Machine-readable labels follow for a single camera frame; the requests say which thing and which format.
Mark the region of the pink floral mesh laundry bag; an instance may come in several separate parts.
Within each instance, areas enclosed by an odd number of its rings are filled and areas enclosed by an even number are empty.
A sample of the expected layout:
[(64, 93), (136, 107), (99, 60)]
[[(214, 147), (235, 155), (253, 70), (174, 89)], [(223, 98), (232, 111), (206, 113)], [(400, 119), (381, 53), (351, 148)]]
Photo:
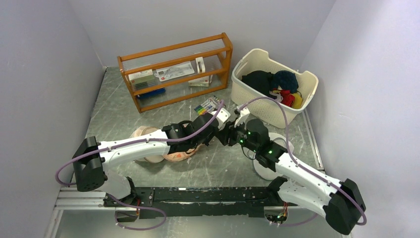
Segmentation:
[(187, 152), (175, 152), (172, 154), (163, 155), (163, 158), (170, 162), (180, 162), (189, 159), (198, 150), (197, 148), (189, 149)]

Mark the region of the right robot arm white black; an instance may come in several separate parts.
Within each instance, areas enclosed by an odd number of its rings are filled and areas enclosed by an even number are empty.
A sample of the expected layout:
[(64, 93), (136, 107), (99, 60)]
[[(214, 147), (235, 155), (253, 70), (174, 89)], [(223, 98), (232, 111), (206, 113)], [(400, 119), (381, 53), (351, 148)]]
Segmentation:
[(223, 145), (238, 144), (250, 152), (261, 178), (280, 182), (267, 192), (272, 205), (284, 201), (304, 207), (343, 235), (367, 223), (366, 206), (354, 181), (333, 178), (297, 159), (286, 137), (269, 132), (261, 120), (220, 121), (216, 136)]

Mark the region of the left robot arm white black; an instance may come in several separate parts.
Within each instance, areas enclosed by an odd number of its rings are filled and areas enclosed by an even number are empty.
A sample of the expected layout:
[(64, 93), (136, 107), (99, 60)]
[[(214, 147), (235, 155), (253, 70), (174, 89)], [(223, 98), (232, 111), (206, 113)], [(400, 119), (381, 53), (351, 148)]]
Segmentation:
[(131, 206), (137, 200), (134, 183), (131, 178), (112, 172), (114, 167), (146, 157), (192, 152), (199, 145), (208, 144), (228, 118), (221, 112), (212, 112), (128, 139), (98, 142), (94, 136), (87, 137), (72, 158), (76, 188), (79, 192), (99, 189), (124, 206)]

